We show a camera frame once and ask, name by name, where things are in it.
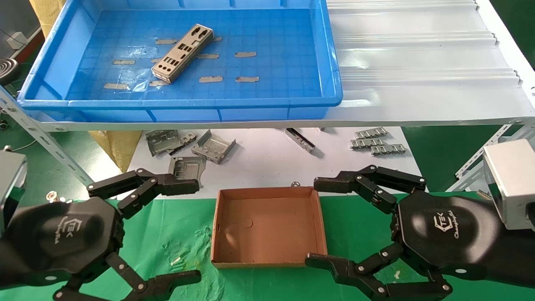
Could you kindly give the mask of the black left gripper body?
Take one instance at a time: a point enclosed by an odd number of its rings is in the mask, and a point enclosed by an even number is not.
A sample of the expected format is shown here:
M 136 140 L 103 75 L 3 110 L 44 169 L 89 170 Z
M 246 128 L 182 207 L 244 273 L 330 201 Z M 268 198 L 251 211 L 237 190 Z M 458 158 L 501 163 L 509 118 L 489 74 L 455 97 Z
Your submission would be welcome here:
M 15 211 L 1 237 L 1 289 L 49 286 L 78 278 L 92 282 L 123 245 L 124 223 L 98 197 Z

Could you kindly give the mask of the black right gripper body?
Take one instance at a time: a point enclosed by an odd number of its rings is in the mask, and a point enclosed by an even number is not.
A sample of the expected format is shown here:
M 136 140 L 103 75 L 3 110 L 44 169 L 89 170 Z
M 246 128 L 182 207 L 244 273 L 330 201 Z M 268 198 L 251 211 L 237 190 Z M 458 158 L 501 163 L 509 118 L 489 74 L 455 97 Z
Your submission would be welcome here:
M 508 230 L 493 202 L 415 191 L 397 204 L 391 225 L 404 261 L 421 275 L 534 287 L 534 232 Z

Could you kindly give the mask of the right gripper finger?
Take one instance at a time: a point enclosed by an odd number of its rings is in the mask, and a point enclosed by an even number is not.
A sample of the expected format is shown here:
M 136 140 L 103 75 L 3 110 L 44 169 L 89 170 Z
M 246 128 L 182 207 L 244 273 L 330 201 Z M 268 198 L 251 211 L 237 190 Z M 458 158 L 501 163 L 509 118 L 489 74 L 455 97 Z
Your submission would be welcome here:
M 353 286 L 371 301 L 441 301 L 453 293 L 453 286 L 433 268 L 423 268 L 426 282 L 387 283 L 375 276 L 399 259 L 406 259 L 407 248 L 397 242 L 363 261 L 308 253 L 306 267 L 328 270 L 335 283 Z
M 393 214 L 397 199 L 384 188 L 412 193 L 414 190 L 424 191 L 426 183 L 426 179 L 421 176 L 370 165 L 359 171 L 340 171 L 334 178 L 317 177 L 314 179 L 313 188 L 329 193 L 355 192 L 381 212 Z

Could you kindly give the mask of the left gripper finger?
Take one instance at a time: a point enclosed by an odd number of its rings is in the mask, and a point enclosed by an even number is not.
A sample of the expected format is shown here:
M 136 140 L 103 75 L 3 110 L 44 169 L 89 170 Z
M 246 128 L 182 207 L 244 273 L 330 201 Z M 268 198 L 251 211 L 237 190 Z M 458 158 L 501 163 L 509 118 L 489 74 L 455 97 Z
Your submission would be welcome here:
M 174 175 L 154 174 L 145 169 L 132 170 L 109 179 L 89 184 L 90 197 L 109 199 L 129 192 L 118 203 L 118 212 L 123 219 L 130 219 L 157 196 L 180 196 L 199 191 L 197 179 L 178 180 Z
M 110 253 L 106 266 L 113 270 L 132 288 L 123 301 L 168 301 L 178 286 L 199 283 L 202 274 L 199 270 L 170 273 L 143 280 L 139 274 L 124 261 L 117 252 Z M 81 293 L 83 280 L 72 277 L 53 295 L 54 301 L 105 301 L 104 298 Z

